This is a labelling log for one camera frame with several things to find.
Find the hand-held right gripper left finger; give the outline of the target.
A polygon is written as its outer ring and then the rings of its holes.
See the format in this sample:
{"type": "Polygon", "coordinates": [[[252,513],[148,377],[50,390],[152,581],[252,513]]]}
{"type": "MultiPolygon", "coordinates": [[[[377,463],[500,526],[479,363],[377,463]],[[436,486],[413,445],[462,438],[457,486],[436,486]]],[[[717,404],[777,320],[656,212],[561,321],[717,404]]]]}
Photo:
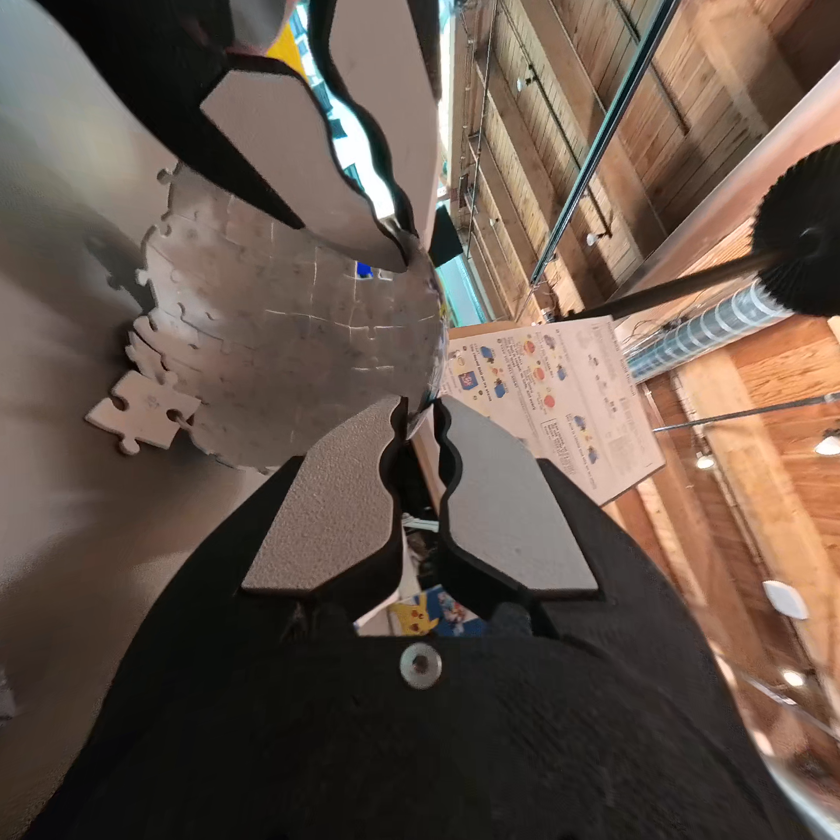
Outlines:
{"type": "Polygon", "coordinates": [[[386,395],[309,449],[245,574],[244,594],[331,603],[352,621],[394,602],[403,527],[387,472],[405,425],[406,399],[386,395]]]}

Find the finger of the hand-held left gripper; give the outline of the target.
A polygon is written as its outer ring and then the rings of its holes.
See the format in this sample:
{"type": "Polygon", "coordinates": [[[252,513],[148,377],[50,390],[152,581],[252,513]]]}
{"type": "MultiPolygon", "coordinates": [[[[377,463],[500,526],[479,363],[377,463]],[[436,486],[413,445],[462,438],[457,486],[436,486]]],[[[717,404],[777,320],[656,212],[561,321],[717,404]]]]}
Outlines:
{"type": "Polygon", "coordinates": [[[343,172],[329,121],[291,69],[231,69],[201,105],[302,227],[342,255],[402,274],[408,257],[343,172]]]}
{"type": "Polygon", "coordinates": [[[320,1],[308,41],[328,89],[358,120],[397,223],[431,236],[438,185],[438,100],[422,48],[437,42],[435,2],[320,1]]]}

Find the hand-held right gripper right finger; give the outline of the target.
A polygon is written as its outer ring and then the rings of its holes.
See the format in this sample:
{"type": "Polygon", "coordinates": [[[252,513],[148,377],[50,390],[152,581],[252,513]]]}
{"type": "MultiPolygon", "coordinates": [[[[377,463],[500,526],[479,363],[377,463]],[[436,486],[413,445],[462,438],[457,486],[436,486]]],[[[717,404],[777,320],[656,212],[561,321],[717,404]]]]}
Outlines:
{"type": "Polygon", "coordinates": [[[599,586],[528,447],[450,395],[435,404],[445,492],[439,579],[483,620],[510,603],[588,600],[599,586]]]}

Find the partly built puzzle ball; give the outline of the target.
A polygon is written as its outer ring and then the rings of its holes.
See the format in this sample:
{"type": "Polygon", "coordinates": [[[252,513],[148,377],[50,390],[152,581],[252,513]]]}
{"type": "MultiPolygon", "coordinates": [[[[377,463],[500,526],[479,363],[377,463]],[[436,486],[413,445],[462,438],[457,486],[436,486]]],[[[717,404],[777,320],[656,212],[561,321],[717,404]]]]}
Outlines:
{"type": "Polygon", "coordinates": [[[184,427],[220,463],[267,472],[387,396],[410,419],[438,393],[447,327],[427,254],[373,269],[183,163],[142,243],[152,310],[129,331],[141,373],[199,401],[184,427]]]}

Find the blue puzzle box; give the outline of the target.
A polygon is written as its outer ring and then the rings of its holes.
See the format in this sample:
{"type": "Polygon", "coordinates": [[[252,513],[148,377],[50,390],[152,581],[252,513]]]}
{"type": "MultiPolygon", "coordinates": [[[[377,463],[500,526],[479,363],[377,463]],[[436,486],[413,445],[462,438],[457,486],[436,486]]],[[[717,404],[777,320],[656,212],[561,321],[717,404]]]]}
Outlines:
{"type": "Polygon", "coordinates": [[[385,609],[395,636],[481,637],[485,622],[437,585],[385,609]]]}

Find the yellow plastic bin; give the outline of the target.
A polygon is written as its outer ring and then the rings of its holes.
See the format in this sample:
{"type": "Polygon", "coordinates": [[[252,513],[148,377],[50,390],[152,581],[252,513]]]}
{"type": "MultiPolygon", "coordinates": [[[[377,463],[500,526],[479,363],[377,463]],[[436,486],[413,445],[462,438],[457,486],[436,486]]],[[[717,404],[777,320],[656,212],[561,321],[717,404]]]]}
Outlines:
{"type": "Polygon", "coordinates": [[[294,14],[268,48],[266,57],[282,61],[309,82],[309,74],[303,60],[307,54],[306,32],[298,16],[294,14]]]}

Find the printed instruction sheet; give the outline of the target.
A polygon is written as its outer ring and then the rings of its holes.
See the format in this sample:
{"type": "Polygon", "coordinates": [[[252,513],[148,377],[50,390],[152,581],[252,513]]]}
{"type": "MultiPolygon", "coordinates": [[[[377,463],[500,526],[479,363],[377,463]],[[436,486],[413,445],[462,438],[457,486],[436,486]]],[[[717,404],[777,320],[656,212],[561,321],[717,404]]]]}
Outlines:
{"type": "Polygon", "coordinates": [[[665,465],[611,318],[448,339],[441,393],[547,459],[598,505],[665,465]]]}

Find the black background panel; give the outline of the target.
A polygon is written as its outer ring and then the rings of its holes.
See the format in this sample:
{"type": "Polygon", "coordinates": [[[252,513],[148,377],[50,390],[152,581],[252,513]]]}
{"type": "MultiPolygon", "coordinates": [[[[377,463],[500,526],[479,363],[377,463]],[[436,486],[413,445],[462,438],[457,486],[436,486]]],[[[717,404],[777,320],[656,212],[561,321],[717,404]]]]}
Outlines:
{"type": "Polygon", "coordinates": [[[461,257],[464,253],[458,230],[444,204],[436,207],[433,232],[427,252],[436,269],[461,257]]]}

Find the black overhead pole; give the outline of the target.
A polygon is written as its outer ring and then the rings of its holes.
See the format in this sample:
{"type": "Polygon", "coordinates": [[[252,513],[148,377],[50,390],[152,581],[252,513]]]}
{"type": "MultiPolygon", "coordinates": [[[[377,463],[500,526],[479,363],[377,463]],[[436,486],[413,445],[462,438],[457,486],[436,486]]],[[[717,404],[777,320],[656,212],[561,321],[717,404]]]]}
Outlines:
{"type": "Polygon", "coordinates": [[[616,298],[595,308],[569,314],[565,321],[609,317],[624,319],[639,312],[662,306],[691,294],[737,279],[751,272],[774,268],[792,259],[795,252],[786,250],[767,250],[746,255],[738,259],[719,264],[666,283],[630,293],[616,298]]]}

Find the black ribbed round fixture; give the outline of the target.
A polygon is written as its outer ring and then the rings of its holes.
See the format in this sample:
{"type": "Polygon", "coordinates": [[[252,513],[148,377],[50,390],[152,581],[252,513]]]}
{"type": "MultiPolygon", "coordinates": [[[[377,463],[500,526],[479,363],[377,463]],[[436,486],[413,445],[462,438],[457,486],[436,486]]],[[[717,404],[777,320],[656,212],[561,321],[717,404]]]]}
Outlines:
{"type": "Polygon", "coordinates": [[[783,258],[759,272],[780,306],[804,316],[839,314],[839,143],[792,165],[765,194],[752,229],[752,252],[783,258]]]}

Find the silver ventilation duct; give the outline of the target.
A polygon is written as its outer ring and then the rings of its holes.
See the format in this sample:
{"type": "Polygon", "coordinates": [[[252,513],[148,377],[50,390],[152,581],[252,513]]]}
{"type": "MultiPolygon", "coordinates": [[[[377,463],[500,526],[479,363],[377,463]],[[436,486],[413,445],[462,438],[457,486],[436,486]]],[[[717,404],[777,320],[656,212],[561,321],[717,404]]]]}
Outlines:
{"type": "Polygon", "coordinates": [[[626,357],[626,364],[635,382],[645,382],[786,320],[792,314],[792,310],[772,299],[755,280],[716,305],[648,340],[626,357]]]}

